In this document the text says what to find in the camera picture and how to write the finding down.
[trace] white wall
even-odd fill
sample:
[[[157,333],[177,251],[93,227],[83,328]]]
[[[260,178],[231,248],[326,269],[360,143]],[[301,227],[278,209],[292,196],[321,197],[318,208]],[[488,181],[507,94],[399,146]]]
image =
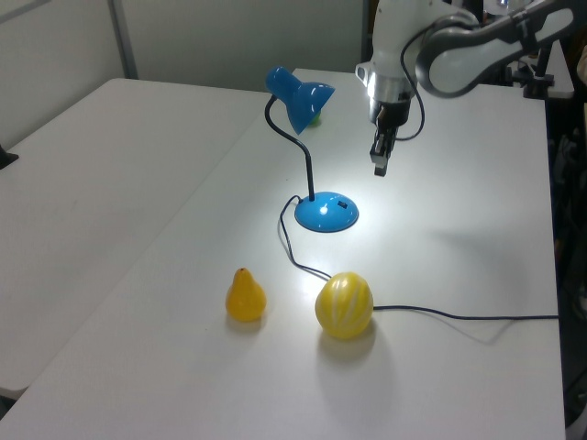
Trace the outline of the white wall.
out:
[[[264,90],[282,64],[354,72],[363,0],[122,0],[141,80]]]
[[[106,0],[51,0],[1,23],[0,144],[9,149],[123,76]]]

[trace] blue desk lamp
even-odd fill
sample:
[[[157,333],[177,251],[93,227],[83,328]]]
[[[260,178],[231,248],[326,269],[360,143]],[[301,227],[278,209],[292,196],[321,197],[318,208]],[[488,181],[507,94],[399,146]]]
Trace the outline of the blue desk lamp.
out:
[[[272,93],[265,107],[265,120],[275,132],[293,142],[305,154],[305,170],[308,179],[308,196],[295,208],[297,222],[311,231],[338,232],[351,227],[359,218],[357,205],[337,192],[314,193],[312,158],[308,148],[293,136],[278,128],[271,120],[271,106],[278,99],[287,107],[287,115],[296,134],[302,133],[320,115],[320,110],[334,92],[320,82],[301,82],[284,67],[272,69],[265,80]]]

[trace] lamp shade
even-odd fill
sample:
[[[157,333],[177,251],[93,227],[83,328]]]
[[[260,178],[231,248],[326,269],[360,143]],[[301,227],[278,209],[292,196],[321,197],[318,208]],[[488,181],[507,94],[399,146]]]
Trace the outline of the lamp shade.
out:
[[[301,82],[284,67],[271,69],[265,85],[287,107],[290,123],[298,135],[320,114],[334,93],[334,87],[327,84]]]

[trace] tabletop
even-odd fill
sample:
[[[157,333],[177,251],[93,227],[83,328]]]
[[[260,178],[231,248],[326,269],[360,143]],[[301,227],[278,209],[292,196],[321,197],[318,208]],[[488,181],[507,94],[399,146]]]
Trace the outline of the tabletop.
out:
[[[376,305],[556,314],[543,103],[490,86],[447,101],[424,93],[424,131],[396,145],[379,178],[360,82],[297,74],[337,87],[301,136],[316,190],[360,210],[351,229],[325,235],[287,211],[301,262],[358,272]],[[281,105],[274,119],[286,127]],[[412,105],[400,135],[418,124]],[[291,265],[277,227],[305,188],[301,152],[257,117],[0,422],[0,438],[564,439],[557,322],[377,312],[355,340],[324,335],[314,313],[324,282]],[[226,315],[239,267],[268,295],[254,324]]]
[[[254,120],[264,93],[113,80],[0,171],[0,395],[16,398]]]

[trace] yellow pear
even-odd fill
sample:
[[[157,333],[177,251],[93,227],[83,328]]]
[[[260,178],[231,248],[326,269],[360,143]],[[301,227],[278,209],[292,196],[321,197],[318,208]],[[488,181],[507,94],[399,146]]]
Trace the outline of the yellow pear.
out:
[[[245,268],[237,270],[227,293],[228,314],[237,321],[254,321],[261,317],[265,305],[265,292],[250,272]]]

